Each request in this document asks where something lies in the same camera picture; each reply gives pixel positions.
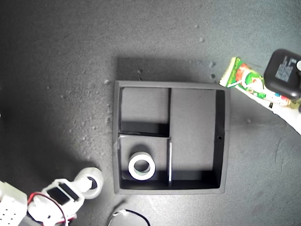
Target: white tape roll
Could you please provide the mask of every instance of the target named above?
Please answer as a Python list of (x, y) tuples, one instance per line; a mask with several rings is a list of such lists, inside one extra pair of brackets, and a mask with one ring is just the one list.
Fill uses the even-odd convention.
[[(135, 163), (139, 160), (147, 161), (149, 166), (144, 171), (138, 171), (135, 169)], [(151, 158), (150, 154), (146, 152), (136, 152), (130, 158), (130, 162), (128, 163), (128, 171), (132, 175), (133, 178), (137, 180), (147, 180), (151, 178), (155, 173), (156, 165), (154, 160)]]

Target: white plastic device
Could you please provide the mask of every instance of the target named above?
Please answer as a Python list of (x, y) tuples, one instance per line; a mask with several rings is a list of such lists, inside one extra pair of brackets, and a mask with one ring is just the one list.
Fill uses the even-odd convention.
[(27, 212), (27, 195), (0, 181), (0, 225), (18, 226)]
[[(85, 199), (93, 199), (99, 195), (103, 186), (103, 175), (98, 168), (85, 168), (74, 179), (56, 179), (42, 190), (62, 208), (67, 218), (74, 216), (83, 205)], [(54, 226), (61, 221), (63, 215), (51, 200), (36, 195), (28, 205), (28, 212), (34, 220), (43, 222), (44, 226)]]

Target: debris speck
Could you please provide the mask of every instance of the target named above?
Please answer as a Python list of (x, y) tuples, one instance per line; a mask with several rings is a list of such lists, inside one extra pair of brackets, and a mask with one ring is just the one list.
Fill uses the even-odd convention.
[(108, 85), (110, 83), (110, 80), (106, 79), (104, 82), (103, 82), (105, 85)]
[(110, 124), (110, 122), (111, 122), (111, 118), (110, 117), (106, 117), (106, 119), (105, 119), (105, 124)]
[(209, 67), (210, 67), (210, 68), (213, 68), (215, 65), (216, 65), (216, 63), (215, 63), (215, 62), (213, 62), (213, 61), (210, 61), (210, 63), (209, 63)]
[(138, 70), (137, 70), (137, 73), (138, 73), (138, 80), (139, 80), (139, 81), (142, 81), (142, 79), (141, 79), (141, 74), (142, 74), (142, 72), (143, 72), (142, 69), (138, 69)]

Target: gray surface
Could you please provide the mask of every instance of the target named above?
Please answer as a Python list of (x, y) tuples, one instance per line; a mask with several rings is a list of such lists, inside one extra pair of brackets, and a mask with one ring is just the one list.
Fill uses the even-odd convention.
[(238, 90), (224, 194), (114, 195), (103, 83), (138, 69), (143, 80), (212, 82), (233, 56), (262, 73), (277, 48), (301, 54), (300, 11), (299, 0), (2, 0), (0, 179), (29, 193), (99, 166), (103, 192), (74, 226), (105, 225), (123, 200), (152, 226), (300, 225), (300, 135)]
[(121, 121), (168, 124), (168, 89), (124, 88)]
[[(172, 89), (170, 126), (173, 170), (212, 171), (215, 93), (215, 90)], [(195, 179), (193, 174), (186, 177), (188, 180)], [(175, 172), (174, 179), (183, 177)]]

